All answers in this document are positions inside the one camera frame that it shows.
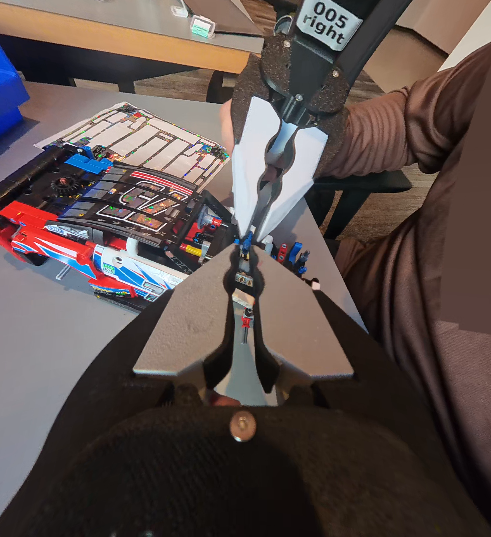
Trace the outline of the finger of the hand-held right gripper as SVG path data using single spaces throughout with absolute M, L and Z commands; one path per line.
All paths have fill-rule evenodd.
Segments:
M 258 184 L 264 175 L 266 153 L 281 129 L 281 118 L 272 104 L 253 96 L 240 142 L 235 143 L 231 164 L 235 219 L 240 235 L 247 235 L 258 203 Z
M 294 158 L 284 169 L 277 183 L 276 193 L 267 206 L 255 239 L 261 241 L 293 209 L 300 198 L 313 185 L 314 174 L 328 140 L 328 135 L 317 127 L 298 129 L 291 139 Z

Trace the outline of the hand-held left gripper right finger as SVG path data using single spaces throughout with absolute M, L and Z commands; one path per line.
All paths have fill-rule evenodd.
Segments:
M 264 392 L 351 378 L 354 369 L 313 289 L 257 246 L 250 258 L 255 365 Z

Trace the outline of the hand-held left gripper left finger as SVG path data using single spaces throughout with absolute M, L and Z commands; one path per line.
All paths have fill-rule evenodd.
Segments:
M 175 385 L 213 389 L 233 361 L 235 316 L 231 294 L 239 246 L 229 245 L 172 292 L 133 372 Z

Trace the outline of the toy brick race car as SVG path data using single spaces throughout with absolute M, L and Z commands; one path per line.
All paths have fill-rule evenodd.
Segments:
M 96 298 L 138 313 L 239 238 L 234 209 L 158 171 L 47 146 L 0 181 L 0 245 L 35 266 L 81 273 Z M 251 242 L 302 278 L 309 251 Z M 236 273 L 253 294 L 249 253 Z

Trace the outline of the person's right forearm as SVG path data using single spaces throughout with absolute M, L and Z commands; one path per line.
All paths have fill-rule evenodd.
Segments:
M 491 66 L 491 42 L 455 67 L 349 108 L 345 139 L 324 176 L 346 178 L 417 163 L 452 176 Z

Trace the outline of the grey desk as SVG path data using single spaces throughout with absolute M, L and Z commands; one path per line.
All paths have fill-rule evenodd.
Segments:
M 0 180 L 34 158 L 34 144 L 128 102 L 188 131 L 222 144 L 219 105 L 25 83 L 28 119 L 16 136 L 0 142 Z M 305 277 L 318 278 L 321 291 L 365 329 L 346 285 L 305 201 L 273 233 L 311 251 Z M 25 264 L 0 246 L 0 515 L 27 478 L 68 395 L 101 350 L 135 314 L 94 298 L 84 276 L 55 276 L 57 261 Z M 264 403 L 249 348 L 236 340 L 231 373 L 218 388 L 243 403 Z

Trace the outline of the person's right hand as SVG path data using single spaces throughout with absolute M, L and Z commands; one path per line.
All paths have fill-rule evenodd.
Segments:
M 222 142 L 229 155 L 232 154 L 235 144 L 233 121 L 231 118 L 231 102 L 232 99 L 228 100 L 227 102 L 222 104 L 220 108 Z

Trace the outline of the black office chair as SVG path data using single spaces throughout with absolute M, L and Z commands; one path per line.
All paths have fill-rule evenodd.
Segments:
M 371 193 L 400 193 L 412 185 L 403 171 L 383 171 L 348 178 L 323 177 L 314 182 L 304 198 L 317 225 L 321 225 L 333 204 L 337 191 L 342 195 L 324 233 L 325 239 L 336 239 L 356 215 Z

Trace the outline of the holographic sticker sheet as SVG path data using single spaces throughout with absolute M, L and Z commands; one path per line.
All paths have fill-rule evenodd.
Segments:
M 92 117 L 35 144 L 73 146 L 93 160 L 109 161 L 164 172 L 202 190 L 229 160 L 216 142 L 156 117 L 127 102 L 117 103 Z

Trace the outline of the small white green box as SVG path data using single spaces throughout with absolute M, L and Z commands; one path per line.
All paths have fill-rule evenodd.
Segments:
M 211 39 L 215 33 L 216 24 L 207 17 L 192 15 L 190 29 L 192 34 Z

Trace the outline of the person's brown jacket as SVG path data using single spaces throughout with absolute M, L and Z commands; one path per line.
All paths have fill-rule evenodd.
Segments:
M 369 333 L 434 409 L 455 466 L 491 523 L 491 335 L 439 320 L 458 163 L 388 236 L 343 239 L 336 264 Z

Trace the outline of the wood edged grey table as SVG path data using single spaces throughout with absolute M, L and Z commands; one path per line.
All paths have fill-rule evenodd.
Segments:
M 0 1 L 0 34 L 239 73 L 262 37 L 191 33 L 171 1 Z

